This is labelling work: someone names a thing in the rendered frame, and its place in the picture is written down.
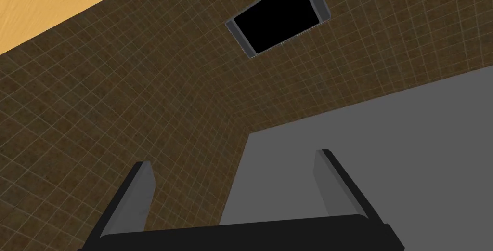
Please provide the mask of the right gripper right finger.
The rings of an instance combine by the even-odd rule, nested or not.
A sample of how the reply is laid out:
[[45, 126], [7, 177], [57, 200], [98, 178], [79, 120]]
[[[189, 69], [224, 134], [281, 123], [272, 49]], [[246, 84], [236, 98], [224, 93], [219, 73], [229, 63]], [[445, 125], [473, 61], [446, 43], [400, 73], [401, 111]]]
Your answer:
[[329, 216], [358, 214], [383, 224], [375, 208], [330, 150], [316, 151], [313, 175]]

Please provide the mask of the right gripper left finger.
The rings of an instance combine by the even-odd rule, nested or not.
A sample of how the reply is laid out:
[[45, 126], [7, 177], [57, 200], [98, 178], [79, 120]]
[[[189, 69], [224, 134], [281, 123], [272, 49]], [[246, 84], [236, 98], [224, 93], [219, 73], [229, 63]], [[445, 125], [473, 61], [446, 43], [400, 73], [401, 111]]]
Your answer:
[[144, 230], [156, 189], [155, 175], [149, 161], [138, 161], [111, 198], [89, 235], [89, 241], [110, 234]]

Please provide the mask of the black window with grey frame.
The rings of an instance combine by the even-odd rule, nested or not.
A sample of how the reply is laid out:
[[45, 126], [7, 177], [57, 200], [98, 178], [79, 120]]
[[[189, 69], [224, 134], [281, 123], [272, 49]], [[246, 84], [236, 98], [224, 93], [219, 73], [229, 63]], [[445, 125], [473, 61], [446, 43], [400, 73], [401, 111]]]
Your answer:
[[253, 58], [330, 19], [325, 0], [257, 0], [225, 25]]

